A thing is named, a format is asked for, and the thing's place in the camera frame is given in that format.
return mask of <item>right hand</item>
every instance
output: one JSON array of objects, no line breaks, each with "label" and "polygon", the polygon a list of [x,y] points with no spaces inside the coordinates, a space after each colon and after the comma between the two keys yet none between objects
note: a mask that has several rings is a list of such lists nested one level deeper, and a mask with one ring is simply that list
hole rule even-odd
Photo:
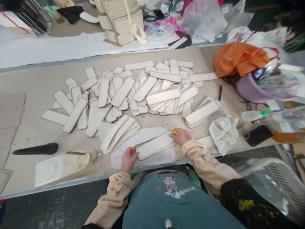
[{"label": "right hand", "polygon": [[175,128],[173,130],[177,132],[177,135],[172,133],[169,136],[172,137],[173,139],[175,139],[175,141],[180,146],[183,146],[189,140],[192,140],[192,136],[191,136],[190,132],[188,132],[187,130],[184,130],[184,129],[181,129],[181,128]]}]

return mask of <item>white plastic container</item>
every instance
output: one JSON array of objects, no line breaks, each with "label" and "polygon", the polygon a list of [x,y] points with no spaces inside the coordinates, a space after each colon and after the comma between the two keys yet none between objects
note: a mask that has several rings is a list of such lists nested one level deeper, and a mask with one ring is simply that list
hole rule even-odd
[{"label": "white plastic container", "polygon": [[57,181],[76,173],[95,161],[95,150],[77,151],[83,155],[62,154],[36,164],[35,187]]},{"label": "white plastic container", "polygon": [[241,114],[241,117],[245,121],[255,121],[260,119],[261,117],[268,115],[270,110],[264,111],[245,111]]}]

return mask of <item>workbench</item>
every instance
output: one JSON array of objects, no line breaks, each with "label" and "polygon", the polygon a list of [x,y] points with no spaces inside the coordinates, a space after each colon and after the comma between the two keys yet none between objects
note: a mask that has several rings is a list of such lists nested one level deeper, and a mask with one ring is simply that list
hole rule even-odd
[{"label": "workbench", "polygon": [[[40,118],[46,109],[51,109],[55,101],[53,94],[58,90],[67,93],[67,86],[64,80],[73,77],[80,83],[85,82],[85,69],[93,67],[98,78],[106,70],[113,70],[116,66],[124,66],[128,63],[137,63],[147,60],[163,62],[165,59],[178,59],[184,61],[193,61],[194,73],[214,72],[214,56],[221,48],[221,45],[191,47],[179,50],[146,52],[146,53],[125,53],[117,55],[104,56],[103,60],[95,60],[81,63],[68,63],[64,65],[45,66],[37,68],[29,68],[18,71],[10,71],[0,73],[0,91],[7,95],[26,92],[26,102],[24,114],[18,130],[15,134],[11,145],[11,150],[3,169],[13,171],[5,188],[3,189],[0,199],[11,198],[21,195],[27,195],[40,191],[46,191],[61,187],[72,186],[92,182],[96,180],[106,179],[113,173],[118,172],[111,167],[111,153],[103,154],[100,151],[101,141],[98,137],[88,138],[85,130],[77,130],[75,128],[70,134],[63,133],[62,126],[43,120]],[[136,78],[138,71],[134,71],[133,77]],[[134,117],[140,124],[141,128],[163,127],[172,130],[180,127],[188,130],[194,139],[206,137],[209,134],[208,127],[217,116],[229,115],[233,118],[239,118],[243,111],[246,111],[246,103],[242,99],[236,89],[223,81],[222,79],[206,81],[205,85],[200,88],[199,94],[194,98],[194,109],[206,96],[217,99],[219,95],[219,87],[223,85],[222,90],[222,108],[217,115],[212,115],[202,125],[197,128],[188,128],[184,123],[181,114],[160,116],[157,114],[142,114]],[[130,115],[130,111],[124,111],[123,114]],[[249,131],[255,126],[247,124],[246,129]],[[72,174],[62,180],[52,183],[50,187],[42,187],[35,189],[35,165],[43,160],[53,156],[45,155],[13,155],[16,149],[22,149],[32,146],[57,142],[59,150],[55,155],[63,154],[67,151],[77,151],[85,149],[95,149],[101,156],[86,169]],[[268,139],[258,145],[256,148],[277,144],[272,139]],[[248,150],[250,147],[241,137],[237,140],[234,148],[230,153]],[[216,146],[208,148],[213,156],[219,156]],[[180,153],[180,146],[174,147],[175,162],[171,164],[160,164],[154,167],[135,168],[133,172],[145,171],[150,169],[161,168],[169,165],[177,165],[188,163],[189,160],[184,158]]]}]

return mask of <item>left hand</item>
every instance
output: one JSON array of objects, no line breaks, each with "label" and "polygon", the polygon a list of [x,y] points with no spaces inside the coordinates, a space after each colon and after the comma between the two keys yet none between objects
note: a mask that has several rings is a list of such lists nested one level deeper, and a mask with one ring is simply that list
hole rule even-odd
[{"label": "left hand", "polygon": [[134,164],[136,163],[136,159],[138,155],[139,152],[136,152],[135,148],[133,147],[127,148],[121,159],[122,160],[121,172],[130,174],[134,167]]}]

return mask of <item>pen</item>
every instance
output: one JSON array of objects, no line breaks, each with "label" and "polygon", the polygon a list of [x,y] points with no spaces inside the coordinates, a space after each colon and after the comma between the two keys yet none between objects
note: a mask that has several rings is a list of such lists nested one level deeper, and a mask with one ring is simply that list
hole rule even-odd
[{"label": "pen", "polygon": [[220,85],[220,88],[219,88],[219,97],[218,97],[219,101],[221,100],[221,93],[222,93],[222,85]]}]

